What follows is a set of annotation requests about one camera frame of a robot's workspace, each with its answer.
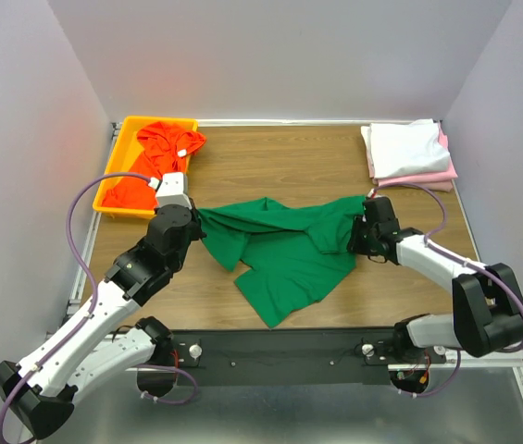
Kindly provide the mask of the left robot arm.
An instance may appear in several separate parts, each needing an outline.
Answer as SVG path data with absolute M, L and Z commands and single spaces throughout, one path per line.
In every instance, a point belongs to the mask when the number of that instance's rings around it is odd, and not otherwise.
M 18 362 L 0 363 L 0 442 L 12 412 L 33 439 L 53 435 L 90 390 L 135 365 L 179 362 L 172 334 L 143 318 L 124 337 L 97 346 L 113 328 L 145 305 L 182 269 L 190 244 L 205 237 L 197 210 L 167 204 L 156 210 L 146 233 L 120 255 L 93 296 L 48 341 Z

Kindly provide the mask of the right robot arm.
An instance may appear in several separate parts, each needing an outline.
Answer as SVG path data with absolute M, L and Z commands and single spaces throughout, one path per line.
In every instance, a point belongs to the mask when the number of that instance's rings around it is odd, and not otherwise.
M 363 202 L 348 251 L 411 268 L 452 297 L 450 314 L 418 315 L 394 326 L 390 343 L 397 360 L 412 362 L 436 346 L 473 357 L 523 348 L 523 297 L 512 268 L 466 259 L 415 228 L 401 228 L 388 198 Z

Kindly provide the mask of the green t shirt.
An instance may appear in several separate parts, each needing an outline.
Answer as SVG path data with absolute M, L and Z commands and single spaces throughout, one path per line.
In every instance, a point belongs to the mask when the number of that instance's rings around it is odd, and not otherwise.
M 199 211 L 203 244 L 270 328 L 321 302 L 354 269 L 347 245 L 364 196 L 290 208 L 268 197 Z

